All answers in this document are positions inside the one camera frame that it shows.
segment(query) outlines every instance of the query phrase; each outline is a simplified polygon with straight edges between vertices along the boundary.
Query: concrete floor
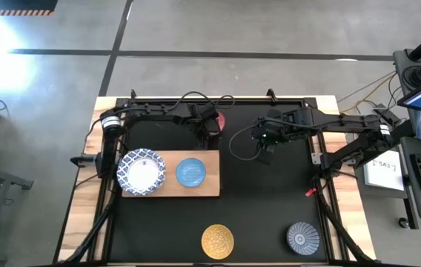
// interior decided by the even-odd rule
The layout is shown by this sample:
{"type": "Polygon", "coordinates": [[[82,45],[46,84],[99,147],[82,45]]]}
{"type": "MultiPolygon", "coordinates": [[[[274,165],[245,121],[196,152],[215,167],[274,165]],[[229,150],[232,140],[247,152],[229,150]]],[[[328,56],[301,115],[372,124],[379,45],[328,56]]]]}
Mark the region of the concrete floor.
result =
{"type": "MultiPolygon", "coordinates": [[[[12,48],[111,50],[125,0],[59,0],[54,16],[0,17],[0,169],[34,179],[0,220],[8,266],[53,259],[108,56],[13,55],[12,48]]],[[[135,0],[121,50],[391,55],[421,42],[417,0],[135,0]]],[[[393,70],[391,62],[119,57],[108,96],[328,94],[338,99],[393,70]]],[[[342,110],[365,94],[341,102],[342,110]]],[[[387,103],[383,88],[372,97],[387,103]]],[[[361,105],[363,113],[370,106],[361,105]]],[[[394,112],[407,117],[402,108],[394,112]]],[[[362,196],[379,260],[421,265],[421,229],[394,223],[402,200],[362,196]]]]}

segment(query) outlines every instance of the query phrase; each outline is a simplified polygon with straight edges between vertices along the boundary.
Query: table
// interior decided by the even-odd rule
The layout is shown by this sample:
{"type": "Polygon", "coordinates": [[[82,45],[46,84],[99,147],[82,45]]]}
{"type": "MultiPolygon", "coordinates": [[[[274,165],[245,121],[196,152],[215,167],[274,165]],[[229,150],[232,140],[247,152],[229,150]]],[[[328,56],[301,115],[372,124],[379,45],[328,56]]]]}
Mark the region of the table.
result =
{"type": "MultiPolygon", "coordinates": [[[[209,96],[210,98],[218,98],[218,96],[209,96]]],[[[245,96],[245,98],[255,97],[262,98],[262,96],[245,96]]],[[[285,98],[305,98],[312,97],[317,101],[318,108],[325,113],[339,113],[337,101],[335,96],[278,96],[278,99],[285,98]]],[[[99,114],[116,104],[116,100],[120,97],[98,97],[93,111],[92,120],[99,118],[99,114]]],[[[324,133],[325,144],[328,152],[336,151],[346,144],[345,135],[343,133],[324,133]]],[[[313,140],[315,149],[319,149],[317,138],[313,140]]],[[[96,154],[99,152],[102,143],[102,129],[99,124],[93,129],[91,135],[87,138],[84,152],[86,154],[96,154]]],[[[344,172],[353,173],[349,167],[342,169],[344,172]]],[[[78,173],[77,181],[81,182],[84,179],[94,175],[95,168],[87,167],[81,168],[78,173]]],[[[67,259],[76,249],[76,247],[84,239],[93,224],[93,218],[96,213],[96,203],[99,195],[100,179],[92,179],[91,181],[81,185],[78,188],[71,200],[70,208],[67,211],[67,216],[64,224],[64,229],[61,238],[59,239],[58,251],[56,252],[55,260],[67,259]]],[[[337,204],[339,206],[342,224],[348,233],[352,236],[357,245],[369,256],[375,258],[374,247],[372,246],[371,236],[368,230],[365,212],[362,206],[362,200],[359,195],[357,181],[352,177],[340,175],[334,179],[334,187],[337,195],[337,204]]],[[[328,192],[325,192],[326,200],[330,201],[328,192]]],[[[335,229],[329,222],[331,242],[333,244],[335,258],[341,258],[341,251],[339,248],[339,239],[335,229]]],[[[106,225],[104,225],[99,233],[98,243],[96,246],[95,258],[99,259],[103,247],[103,236],[106,225]]]]}

